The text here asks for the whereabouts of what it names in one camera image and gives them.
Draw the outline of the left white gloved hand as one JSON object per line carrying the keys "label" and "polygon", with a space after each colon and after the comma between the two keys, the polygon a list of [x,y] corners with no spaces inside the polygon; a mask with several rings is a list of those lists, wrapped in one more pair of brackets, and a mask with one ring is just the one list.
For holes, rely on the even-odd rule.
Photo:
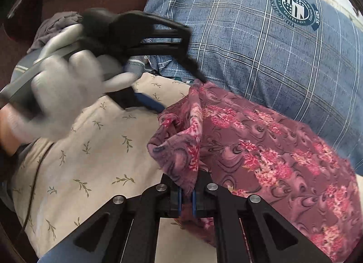
{"label": "left white gloved hand", "polygon": [[44,137],[57,141],[67,137],[77,117],[103,94],[130,87],[143,73],[143,66],[132,61],[124,72],[108,80],[101,68],[116,65],[112,57],[96,58],[90,51],[73,54],[68,61],[53,55],[40,64],[40,73],[31,80],[31,91],[42,115],[25,119],[11,105],[1,109],[1,127],[7,128],[22,144]]}

